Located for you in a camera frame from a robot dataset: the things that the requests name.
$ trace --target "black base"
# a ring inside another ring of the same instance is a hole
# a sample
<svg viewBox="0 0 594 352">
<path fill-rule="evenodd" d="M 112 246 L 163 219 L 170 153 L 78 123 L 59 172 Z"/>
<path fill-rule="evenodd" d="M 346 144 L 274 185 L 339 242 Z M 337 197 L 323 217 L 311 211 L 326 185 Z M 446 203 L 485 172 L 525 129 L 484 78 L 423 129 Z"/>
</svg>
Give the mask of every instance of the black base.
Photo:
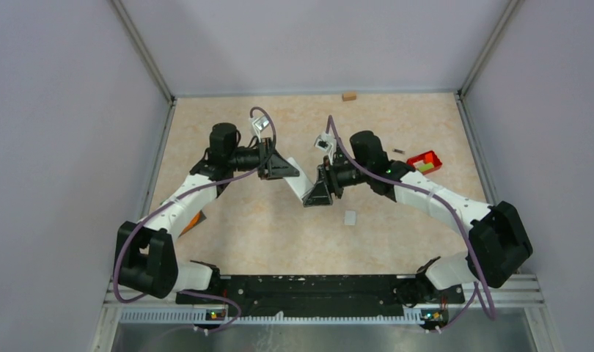
<svg viewBox="0 0 594 352">
<path fill-rule="evenodd" d="M 285 317 L 376 317 L 403 315 L 403 307 L 439 303 L 446 296 L 449 304 L 464 302 L 453 286 L 438 291 L 429 301 L 416 298 L 419 280 L 398 279 L 397 275 L 233 275 L 213 280 L 203 293 L 228 297 L 242 309 L 242 316 L 268 317 L 283 312 Z M 177 304 L 207 304 L 212 300 L 177 294 Z M 229 314 L 236 314 L 230 307 Z"/>
</svg>

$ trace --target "small brown object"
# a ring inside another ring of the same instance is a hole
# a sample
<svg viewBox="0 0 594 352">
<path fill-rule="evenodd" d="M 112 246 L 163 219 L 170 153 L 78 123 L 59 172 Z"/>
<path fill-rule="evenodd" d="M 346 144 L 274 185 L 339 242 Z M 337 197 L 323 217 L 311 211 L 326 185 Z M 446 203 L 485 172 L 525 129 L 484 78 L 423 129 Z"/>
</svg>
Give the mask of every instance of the small brown object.
<svg viewBox="0 0 594 352">
<path fill-rule="evenodd" d="M 342 101 L 350 101 L 357 99 L 357 92 L 344 92 L 342 94 Z"/>
</svg>

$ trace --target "green object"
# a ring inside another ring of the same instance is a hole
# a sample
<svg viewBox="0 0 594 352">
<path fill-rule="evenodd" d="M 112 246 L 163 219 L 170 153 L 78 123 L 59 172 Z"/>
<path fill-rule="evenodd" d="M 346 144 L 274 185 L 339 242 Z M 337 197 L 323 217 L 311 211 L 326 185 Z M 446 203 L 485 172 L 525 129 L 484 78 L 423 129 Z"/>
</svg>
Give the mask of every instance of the green object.
<svg viewBox="0 0 594 352">
<path fill-rule="evenodd" d="M 418 171 L 425 172 L 425 171 L 431 170 L 434 167 L 435 166 L 433 165 L 433 163 L 424 164 L 424 165 L 422 165 L 421 167 L 418 168 Z"/>
</svg>

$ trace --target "beige table surface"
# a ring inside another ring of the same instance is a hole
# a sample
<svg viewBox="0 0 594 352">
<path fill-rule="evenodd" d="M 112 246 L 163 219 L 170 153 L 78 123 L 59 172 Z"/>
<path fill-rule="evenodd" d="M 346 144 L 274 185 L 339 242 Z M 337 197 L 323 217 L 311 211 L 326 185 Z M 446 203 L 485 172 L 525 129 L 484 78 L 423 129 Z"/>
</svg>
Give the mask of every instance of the beige table surface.
<svg viewBox="0 0 594 352">
<path fill-rule="evenodd" d="M 345 141 L 372 130 L 389 158 L 404 161 L 435 150 L 444 165 L 429 178 L 485 199 L 451 93 L 361 94 L 345 103 L 340 95 L 183 98 L 177 101 L 153 209 L 202 157 L 214 124 L 234 123 L 243 134 L 241 143 L 249 141 L 252 106 L 273 117 L 277 150 L 294 157 L 311 180 L 323 160 L 312 145 L 332 114 Z M 357 212 L 355 226 L 344 225 L 346 210 Z M 285 181 L 251 176 L 230 184 L 204 213 L 207 219 L 178 239 L 177 256 L 215 264 L 223 274 L 414 273 L 430 258 L 464 248 L 461 237 L 437 220 L 378 196 L 365 184 L 346 188 L 331 207 L 303 208 Z"/>
</svg>

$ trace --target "metal frame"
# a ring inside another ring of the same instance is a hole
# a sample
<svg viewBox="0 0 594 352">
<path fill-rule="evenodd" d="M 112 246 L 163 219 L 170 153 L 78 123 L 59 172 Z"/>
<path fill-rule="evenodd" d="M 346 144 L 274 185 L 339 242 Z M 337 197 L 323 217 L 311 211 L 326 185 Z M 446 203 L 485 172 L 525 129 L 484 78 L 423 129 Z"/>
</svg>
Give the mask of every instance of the metal frame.
<svg viewBox="0 0 594 352">
<path fill-rule="evenodd" d="M 472 66 L 472 69 L 470 70 L 462 87 L 455 94 L 455 100 L 457 103 L 457 107 L 459 109 L 459 114 L 461 116 L 463 128 L 465 129 L 468 138 L 470 150 L 472 152 L 472 156 L 477 167 L 480 182 L 483 185 L 483 190 L 485 192 L 487 200 L 491 203 L 497 202 L 499 198 L 491 173 L 489 172 L 489 166 L 486 161 L 483 149 L 481 147 L 480 140 L 478 138 L 478 134 L 476 132 L 474 122 L 472 120 L 472 116 L 467 109 L 465 99 L 468 93 L 470 92 L 471 88 L 473 87 L 477 77 L 480 75 L 482 68 L 488 62 L 497 43 L 502 37 L 502 34 L 506 30 L 506 27 L 509 25 L 511 18 L 515 15 L 522 2 L 522 0 L 509 0 L 505 8 L 505 11 L 498 20 L 498 23 L 494 27 L 493 32 L 491 33 L 480 55 L 477 57 L 477 60 L 474 62 L 474 65 Z M 120 22 L 124 27 L 124 30 L 130 37 L 134 48 L 136 49 L 140 59 L 144 63 L 144 66 L 147 68 L 147 71 L 150 74 L 151 78 L 154 80 L 155 84 L 161 91 L 161 94 L 166 98 L 166 100 L 170 104 L 169 113 L 166 117 L 166 123 L 163 131 L 161 132 L 161 141 L 158 146 L 157 154 L 155 156 L 152 174 L 150 176 L 146 197 L 144 199 L 144 204 L 142 207 L 142 214 L 140 214 L 141 216 L 143 216 L 150 209 L 150 203 L 152 201 L 152 195 L 155 189 L 156 180 L 158 178 L 158 172 L 161 166 L 161 161 L 163 159 L 163 154 L 167 143 L 167 137 L 169 135 L 169 129 L 172 125 L 172 119 L 174 117 L 176 99 L 170 91 L 170 89 L 168 88 L 163 76 L 161 75 L 160 70 L 157 67 L 157 64 L 155 63 L 154 59 L 152 58 L 152 55 L 150 54 L 146 45 L 144 44 L 141 35 L 139 34 L 135 25 L 133 24 L 133 21 L 131 20 L 130 15 L 128 14 L 124 5 L 122 4 L 122 1 L 109 0 L 109 3 L 112 5 L 114 12 L 116 13 L 117 17 L 119 18 Z M 124 305 L 116 301 L 112 289 L 113 286 L 110 283 L 108 291 L 106 293 L 106 297 L 103 302 L 103 308 L 100 314 L 98 327 L 95 332 L 94 341 L 92 343 L 91 351 L 94 352 L 110 351 L 116 337 L 118 323 L 120 321 L 127 321 L 126 319 L 123 320 L 122 317 L 141 317 L 141 315 L 131 314 L 134 312 L 151 312 L 155 314 L 152 315 L 152 317 L 162 317 L 162 320 L 160 321 L 163 323 L 182 323 L 183 317 L 191 318 L 190 320 L 188 320 L 188 323 L 194 323 L 196 319 L 199 320 L 200 318 L 200 316 L 195 313 L 197 312 L 196 309 L 201 307 L 192 308 L 191 306 L 176 305 L 175 293 L 170 294 L 167 298 L 163 300 L 147 296 L 135 303 Z M 473 286 L 464 285 L 463 289 L 467 295 L 473 290 Z M 121 292 L 125 296 L 133 294 L 133 291 L 126 287 L 121 288 Z M 549 310 L 545 304 L 545 301 L 543 300 L 543 294 L 540 291 L 537 278 L 534 274 L 513 275 L 509 279 L 509 281 L 505 283 L 503 287 L 497 290 L 492 290 L 492 296 L 494 297 L 494 303 L 497 308 L 524 309 L 528 320 L 530 332 L 532 334 L 533 340 L 535 341 L 535 346 L 538 352 L 563 351 L 562 343 L 560 342 L 557 330 L 555 329 L 554 324 L 552 323 Z M 460 304 L 450 305 L 450 307 L 452 308 L 459 308 L 461 306 L 462 305 Z M 416 309 L 432 309 L 437 307 L 437 305 L 433 304 L 420 304 L 416 306 Z M 478 303 L 478 300 L 475 300 L 470 306 L 470 309 L 478 308 L 480 308 L 480 305 Z M 161 315 L 161 312 L 175 312 L 177 314 Z M 385 322 L 379 322 L 378 320 L 375 321 L 369 319 L 355 319 L 348 321 L 346 323 L 368 323 L 369 321 L 371 323 L 402 324 L 403 321 L 407 323 L 408 320 L 404 318 L 393 321 L 387 320 Z M 290 319 L 286 319 L 283 317 L 271 317 L 269 319 L 242 318 L 235 323 L 252 324 L 298 322 L 290 321 Z M 318 320 L 318 323 L 330 322 Z"/>
</svg>

